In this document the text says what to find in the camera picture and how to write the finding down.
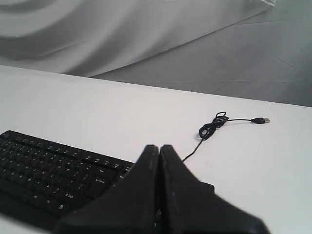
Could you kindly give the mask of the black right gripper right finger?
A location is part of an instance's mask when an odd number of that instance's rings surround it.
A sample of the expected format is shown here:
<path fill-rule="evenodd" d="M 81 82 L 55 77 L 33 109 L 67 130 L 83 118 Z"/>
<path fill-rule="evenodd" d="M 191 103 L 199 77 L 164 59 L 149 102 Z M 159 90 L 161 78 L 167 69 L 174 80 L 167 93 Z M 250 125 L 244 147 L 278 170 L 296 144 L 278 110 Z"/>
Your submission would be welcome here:
<path fill-rule="evenodd" d="M 171 145 L 158 158 L 159 206 L 166 234 L 268 234 L 264 222 L 217 196 Z"/>

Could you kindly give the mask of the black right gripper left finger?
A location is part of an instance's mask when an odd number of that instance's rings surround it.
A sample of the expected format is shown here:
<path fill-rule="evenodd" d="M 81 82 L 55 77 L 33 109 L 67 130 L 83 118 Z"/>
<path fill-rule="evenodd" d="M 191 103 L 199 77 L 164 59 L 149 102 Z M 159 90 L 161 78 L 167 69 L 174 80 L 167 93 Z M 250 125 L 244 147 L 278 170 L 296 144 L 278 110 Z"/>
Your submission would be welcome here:
<path fill-rule="evenodd" d="M 56 234 L 152 234 L 157 212 L 158 148 L 147 145 L 115 187 L 62 218 Z"/>

